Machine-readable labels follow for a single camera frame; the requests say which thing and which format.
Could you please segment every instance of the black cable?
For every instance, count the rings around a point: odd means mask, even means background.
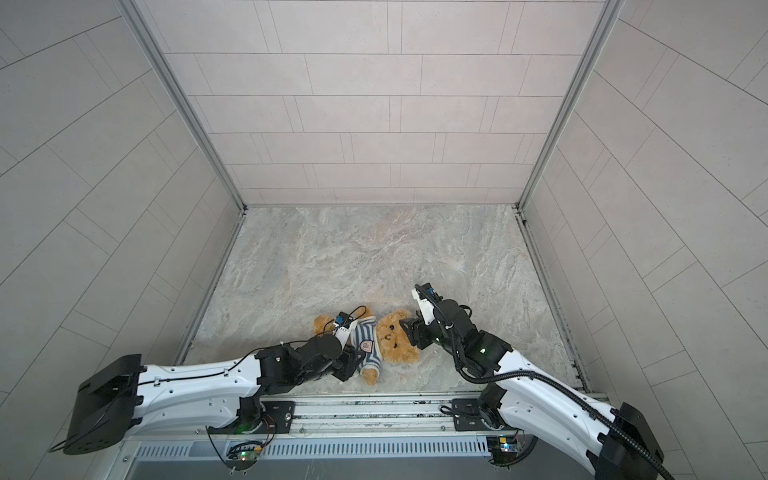
[[[437,304],[433,296],[427,292],[422,286],[415,285],[416,291],[420,292],[424,297],[432,304],[433,307],[435,307],[438,312],[442,315],[443,319],[447,319],[448,317],[445,316],[445,314],[440,309],[440,306]],[[567,396],[571,401],[576,403],[576,405],[580,406],[585,412],[587,412],[590,416],[590,418],[598,420],[603,425],[607,426],[612,432],[616,433],[616,435],[619,435],[635,452],[639,453],[641,457],[645,459],[646,462],[650,464],[651,467],[656,470],[659,475],[662,476],[665,480],[674,480],[674,477],[671,473],[667,471],[667,469],[655,459],[655,457],[652,456],[652,454],[646,450],[640,443],[638,443],[635,439],[631,438],[624,430],[619,428],[616,424],[614,424],[611,420],[609,420],[605,415],[600,413],[595,407],[589,405],[586,403],[583,399],[581,399],[578,395],[574,394],[571,390],[560,384],[560,382],[553,380],[549,378],[546,375],[542,375],[539,372],[535,372],[533,370],[516,370],[514,372],[506,372],[506,373],[499,373],[498,375],[492,375],[492,376],[485,376],[480,378],[475,378],[473,376],[470,376],[467,372],[464,371],[464,365],[461,363],[460,357],[463,353],[463,349],[460,348],[460,345],[457,344],[456,341],[456,334],[453,332],[453,325],[446,325],[445,328],[448,330],[449,337],[451,339],[451,353],[453,355],[454,364],[456,366],[456,371],[459,375],[462,376],[464,380],[470,383],[474,384],[484,384],[484,383],[491,383],[491,382],[500,382],[502,380],[508,380],[508,379],[514,379],[514,378],[521,378],[527,376],[531,380],[537,379],[541,382],[546,383],[547,385],[551,386],[552,388],[558,390],[563,395]]]
[[[216,456],[219,457],[219,460],[221,460],[221,463],[223,463],[224,466],[227,467],[227,470],[229,470],[230,466],[227,465],[227,463],[224,461],[224,459],[222,458],[221,454],[219,453],[219,449],[217,449],[215,444],[214,444],[214,440],[210,437],[210,432],[208,431],[209,428],[210,427],[205,427],[205,433],[206,433],[206,435],[208,435],[208,441],[210,442],[210,446],[214,447],[214,452],[216,452]]]

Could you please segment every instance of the blue and white striped sweater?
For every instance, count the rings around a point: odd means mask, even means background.
[[[375,317],[360,320],[357,327],[352,331],[349,337],[352,345],[363,352],[366,352],[366,358],[362,359],[359,371],[364,369],[374,369],[379,371],[382,364],[382,354],[379,351],[379,341],[376,338],[376,324],[378,320]]]

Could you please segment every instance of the marble floor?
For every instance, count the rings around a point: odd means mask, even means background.
[[[306,339],[321,313],[364,303],[381,318],[416,308],[410,290],[430,282],[469,305],[479,329],[508,341],[573,384],[528,249],[508,205],[274,207],[248,212],[186,364],[232,359],[256,346]],[[418,363],[384,363],[378,383],[326,376],[293,390],[469,391],[450,356],[430,346]]]

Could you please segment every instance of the teddy bear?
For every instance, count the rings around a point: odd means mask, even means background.
[[[371,315],[367,307],[363,315],[364,317],[358,320],[357,328],[349,337],[349,341],[355,348],[366,353],[359,370],[362,379],[368,385],[374,386],[378,381],[382,361],[391,363],[419,361],[420,350],[411,345],[405,330],[400,326],[400,320],[412,318],[408,310],[397,309],[379,321],[376,321],[376,317]],[[334,319],[329,315],[320,315],[315,318],[315,335],[332,330]]]

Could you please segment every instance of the tiled wall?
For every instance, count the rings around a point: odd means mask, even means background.
[[[137,3],[249,204],[516,202],[603,7]]]
[[[77,385],[170,362],[237,214],[111,0],[0,2],[0,478],[83,478]]]
[[[525,210],[676,478],[768,473],[766,31],[768,2],[627,1]]]

